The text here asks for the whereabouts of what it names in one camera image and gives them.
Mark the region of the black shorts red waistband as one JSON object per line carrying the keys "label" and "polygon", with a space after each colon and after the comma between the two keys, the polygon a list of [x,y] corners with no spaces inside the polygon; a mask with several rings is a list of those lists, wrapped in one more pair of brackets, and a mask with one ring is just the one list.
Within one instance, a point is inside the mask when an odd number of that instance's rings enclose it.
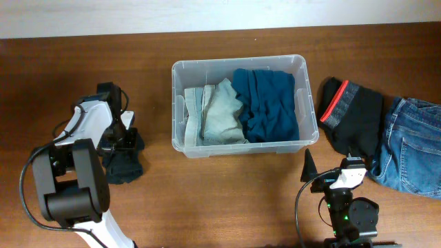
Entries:
{"label": "black shorts red waistband", "polygon": [[331,77],[322,88],[318,125],[338,153],[370,158],[379,142],[383,101],[379,92]]}

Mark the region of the dark blue garment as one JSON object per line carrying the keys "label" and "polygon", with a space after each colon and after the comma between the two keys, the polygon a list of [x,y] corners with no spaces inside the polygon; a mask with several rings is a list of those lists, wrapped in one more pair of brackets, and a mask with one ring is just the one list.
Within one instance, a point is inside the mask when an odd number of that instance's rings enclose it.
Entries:
{"label": "dark blue garment", "polygon": [[242,102],[239,121],[251,143],[297,141],[300,130],[295,113],[292,74],[272,70],[237,69],[232,87]]}

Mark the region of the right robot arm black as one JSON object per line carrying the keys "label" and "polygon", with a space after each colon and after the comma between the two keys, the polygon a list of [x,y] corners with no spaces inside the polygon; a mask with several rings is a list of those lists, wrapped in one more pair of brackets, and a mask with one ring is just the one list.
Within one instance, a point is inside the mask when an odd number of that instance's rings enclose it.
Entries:
{"label": "right robot arm black", "polygon": [[298,218],[301,194],[307,187],[313,194],[323,193],[321,202],[326,202],[334,237],[324,239],[323,246],[330,248],[356,247],[401,247],[395,242],[373,242],[378,235],[379,205],[364,197],[354,198],[352,191],[359,187],[367,173],[365,162],[356,156],[343,158],[339,167],[323,173],[317,171],[311,152],[305,150],[305,159],[299,189],[295,201],[295,225],[300,245],[305,247]]}

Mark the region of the light grey-blue jeans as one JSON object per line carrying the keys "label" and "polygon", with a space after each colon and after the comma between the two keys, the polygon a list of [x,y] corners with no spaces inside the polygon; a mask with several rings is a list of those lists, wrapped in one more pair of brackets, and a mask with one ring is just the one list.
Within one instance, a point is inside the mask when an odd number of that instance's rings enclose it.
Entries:
{"label": "light grey-blue jeans", "polygon": [[184,91],[188,112],[186,147],[245,144],[243,126],[238,120],[243,103],[229,79],[216,85],[191,87]]}

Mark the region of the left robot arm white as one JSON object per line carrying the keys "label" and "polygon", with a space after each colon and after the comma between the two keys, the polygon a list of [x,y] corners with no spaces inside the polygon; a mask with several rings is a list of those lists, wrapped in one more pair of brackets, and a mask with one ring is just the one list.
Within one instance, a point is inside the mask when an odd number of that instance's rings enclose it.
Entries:
{"label": "left robot arm white", "polygon": [[32,168],[42,216],[56,231],[78,234],[90,247],[135,247],[110,211],[110,188],[99,160],[105,153],[132,155],[137,146],[134,113],[112,82],[73,105],[73,116],[48,144],[36,148]]}

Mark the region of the black garment with white logo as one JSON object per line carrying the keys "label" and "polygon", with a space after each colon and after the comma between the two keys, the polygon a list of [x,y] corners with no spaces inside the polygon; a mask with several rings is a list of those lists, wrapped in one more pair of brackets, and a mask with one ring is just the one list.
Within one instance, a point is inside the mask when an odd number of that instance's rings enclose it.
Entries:
{"label": "black garment with white logo", "polygon": [[120,185],[131,183],[143,175],[143,166],[139,161],[139,152],[144,150],[145,143],[139,134],[134,139],[134,150],[128,152],[105,152],[102,165],[109,184]]}

